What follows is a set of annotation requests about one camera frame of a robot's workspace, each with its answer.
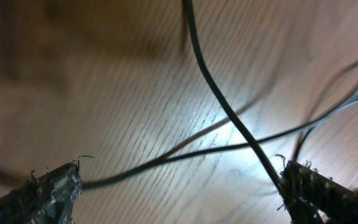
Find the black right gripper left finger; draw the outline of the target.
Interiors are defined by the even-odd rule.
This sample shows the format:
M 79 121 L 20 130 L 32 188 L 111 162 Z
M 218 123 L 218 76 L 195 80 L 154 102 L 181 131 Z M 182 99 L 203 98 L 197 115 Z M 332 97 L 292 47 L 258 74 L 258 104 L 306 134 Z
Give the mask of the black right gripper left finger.
M 73 223 L 72 211 L 81 191 L 76 161 L 37 179 L 32 176 L 22 187 L 0 198 L 0 223 Z

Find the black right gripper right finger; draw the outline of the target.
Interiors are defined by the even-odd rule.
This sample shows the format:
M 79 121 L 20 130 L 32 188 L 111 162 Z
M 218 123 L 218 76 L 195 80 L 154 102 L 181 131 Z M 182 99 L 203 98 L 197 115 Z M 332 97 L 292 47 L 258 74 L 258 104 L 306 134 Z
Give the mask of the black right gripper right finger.
M 331 223 L 358 223 L 358 192 L 294 161 L 282 172 L 284 204 L 292 223 L 322 223 L 322 211 Z

